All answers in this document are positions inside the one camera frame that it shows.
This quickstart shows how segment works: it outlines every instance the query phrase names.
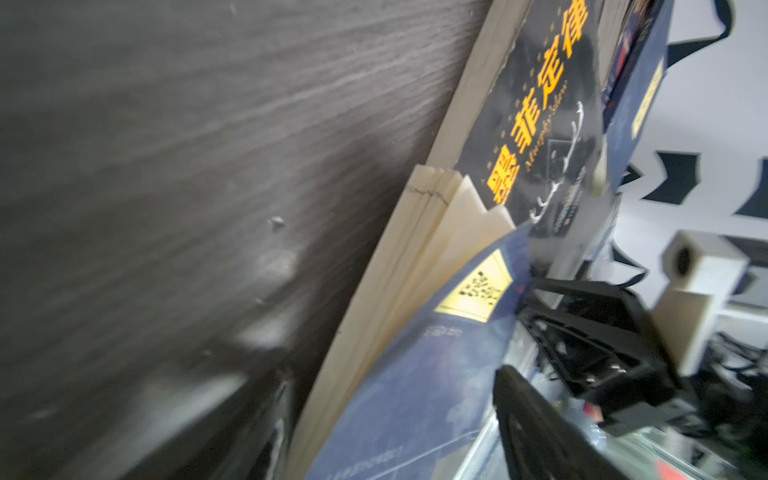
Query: book cover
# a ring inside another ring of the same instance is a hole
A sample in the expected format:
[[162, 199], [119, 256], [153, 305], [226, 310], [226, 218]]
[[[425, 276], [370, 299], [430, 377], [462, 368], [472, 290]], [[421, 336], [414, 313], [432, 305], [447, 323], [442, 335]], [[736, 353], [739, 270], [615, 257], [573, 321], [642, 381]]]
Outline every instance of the book cover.
[[487, 207], [504, 204], [516, 225], [532, 224], [534, 238], [568, 234], [598, 162], [593, 8], [588, 0], [533, 2], [455, 165]]
[[482, 427], [514, 332], [530, 279], [528, 235], [523, 227], [485, 248], [419, 309], [347, 404], [306, 478], [452, 476], [441, 468], [450, 469], [446, 458]]
[[667, 40], [674, 0], [655, 0], [621, 73], [603, 120], [608, 180], [616, 190], [632, 158], [650, 106], [667, 70]]

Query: book spine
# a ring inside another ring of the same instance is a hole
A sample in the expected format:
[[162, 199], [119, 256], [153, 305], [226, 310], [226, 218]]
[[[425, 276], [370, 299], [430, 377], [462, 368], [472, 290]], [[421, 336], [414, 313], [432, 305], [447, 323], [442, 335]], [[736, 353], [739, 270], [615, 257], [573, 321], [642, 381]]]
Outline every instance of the book spine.
[[650, 6], [650, 11], [648, 12], [646, 18], [642, 22], [642, 28], [637, 35], [637, 40], [634, 42], [634, 45], [630, 50], [629, 57], [627, 58], [624, 67], [621, 69], [621, 72], [618, 76], [618, 81], [616, 82], [610, 94], [610, 100], [606, 102], [605, 110], [603, 112], [604, 128], [608, 127], [611, 119], [614, 116], [616, 107], [619, 103], [619, 100], [621, 99], [621, 95], [627, 88], [627, 83], [631, 79], [632, 74], [634, 73], [634, 68], [637, 66], [637, 63], [643, 53], [645, 44], [650, 38], [650, 30], [653, 28], [654, 23], [656, 23], [656, 19], [658, 18], [661, 7], [664, 5], [665, 1], [667, 0], [655, 0], [655, 2], [653, 2], [653, 4]]
[[619, 42], [614, 50], [614, 57], [611, 61], [611, 69], [608, 71], [608, 78], [605, 81], [601, 100], [603, 102], [603, 108], [611, 98], [611, 93], [614, 91], [616, 81], [621, 75], [624, 69], [624, 63], [627, 57], [632, 52], [632, 47], [637, 39], [637, 30], [640, 27], [642, 20], [644, 19], [644, 8], [637, 7], [638, 2], [632, 2], [629, 7], [627, 17], [624, 20], [624, 27], [621, 30], [619, 36]]

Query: book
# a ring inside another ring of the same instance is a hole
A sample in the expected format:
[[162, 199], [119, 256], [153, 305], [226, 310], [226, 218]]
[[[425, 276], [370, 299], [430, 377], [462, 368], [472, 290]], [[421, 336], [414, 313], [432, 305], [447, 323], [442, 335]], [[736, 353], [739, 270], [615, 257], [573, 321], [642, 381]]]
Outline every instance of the book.
[[604, 2], [598, 22], [599, 45], [614, 45], [613, 49], [600, 48], [598, 52], [598, 79], [603, 89], [605, 88], [608, 72], [611, 70], [619, 37], [624, 28], [624, 20], [627, 17], [630, 0], [610, 0]]
[[[527, 239], [504, 207], [485, 208], [468, 177], [416, 166], [302, 411], [286, 478], [370, 476], [438, 440], [469, 442], [528, 283]], [[482, 353], [472, 360], [468, 349]], [[467, 388], [473, 408], [459, 413]], [[466, 423], [458, 439], [451, 409]]]
[[674, 0], [654, 0], [603, 113], [607, 138], [608, 180], [621, 185], [667, 70], [667, 40]]
[[595, 173], [594, 8], [493, 2], [304, 406], [289, 480], [452, 475], [481, 428], [531, 265], [552, 273], [560, 258], [568, 276], [600, 205], [610, 210]]
[[646, 7], [649, 0], [632, 0], [629, 8], [625, 9], [624, 21], [622, 22], [621, 35], [618, 38], [616, 50], [610, 62], [607, 77], [603, 83], [602, 103], [607, 105], [611, 99], [616, 82], [624, 70], [624, 65], [637, 40], [637, 34], [640, 26], [644, 23]]
[[615, 45], [598, 44], [595, 5], [494, 2], [426, 162], [468, 174], [486, 207], [531, 223], [537, 275], [572, 275], [610, 210], [598, 53]]

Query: black plastic part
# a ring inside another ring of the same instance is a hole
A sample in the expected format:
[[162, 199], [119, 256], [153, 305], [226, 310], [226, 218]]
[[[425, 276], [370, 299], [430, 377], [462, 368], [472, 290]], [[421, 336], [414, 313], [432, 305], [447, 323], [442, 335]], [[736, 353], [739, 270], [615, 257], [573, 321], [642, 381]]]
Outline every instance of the black plastic part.
[[[553, 310], [538, 301], [535, 290], [564, 298]], [[696, 412], [690, 387], [629, 290], [604, 282], [534, 279], [518, 320], [571, 394], [601, 407], [600, 427], [611, 435]]]
[[503, 366], [493, 388], [511, 480], [625, 480], [517, 370]]

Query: white wall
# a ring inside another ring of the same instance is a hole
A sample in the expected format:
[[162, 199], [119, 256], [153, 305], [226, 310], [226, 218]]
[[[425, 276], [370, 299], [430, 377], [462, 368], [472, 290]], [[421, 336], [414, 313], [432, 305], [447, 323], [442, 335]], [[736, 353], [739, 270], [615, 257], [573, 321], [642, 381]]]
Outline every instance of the white wall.
[[[660, 255], [677, 230], [768, 240], [768, 220], [733, 214], [751, 197], [768, 156], [768, 2], [732, 5], [731, 35], [669, 68], [632, 159], [644, 176], [620, 188], [624, 198], [614, 241], [650, 269], [634, 287], [648, 306], [667, 284]], [[711, 0], [675, 0], [670, 42], [722, 31]], [[656, 151], [700, 154], [700, 183], [681, 205], [642, 200], [666, 177]], [[635, 273], [614, 262], [609, 281], [620, 283]]]

